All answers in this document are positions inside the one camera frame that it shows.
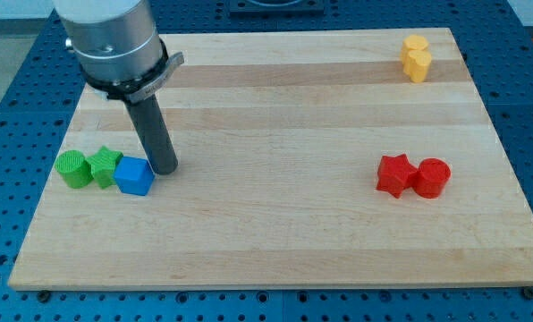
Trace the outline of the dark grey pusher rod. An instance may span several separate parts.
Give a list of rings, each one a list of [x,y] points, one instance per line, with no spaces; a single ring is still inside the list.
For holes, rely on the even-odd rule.
[[[157,98],[152,95],[137,103],[124,104],[152,170],[156,174],[174,172],[178,159]]]

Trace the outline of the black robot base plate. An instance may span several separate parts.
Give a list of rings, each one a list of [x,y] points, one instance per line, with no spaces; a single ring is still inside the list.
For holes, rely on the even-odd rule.
[[[228,0],[229,14],[322,13],[326,0]]]

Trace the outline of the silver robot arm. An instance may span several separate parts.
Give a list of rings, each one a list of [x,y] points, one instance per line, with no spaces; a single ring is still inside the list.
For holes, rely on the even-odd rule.
[[[174,172],[178,159],[156,92],[184,56],[168,53],[149,1],[54,0],[53,5],[85,81],[125,104],[152,170]]]

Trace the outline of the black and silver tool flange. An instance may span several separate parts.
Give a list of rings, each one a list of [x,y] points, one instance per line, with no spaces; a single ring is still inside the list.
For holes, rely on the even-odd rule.
[[[185,63],[183,52],[169,55],[165,43],[159,40],[163,55],[154,67],[131,80],[100,80],[83,72],[84,80],[105,100],[121,100],[136,104],[153,96],[171,78],[174,71]]]

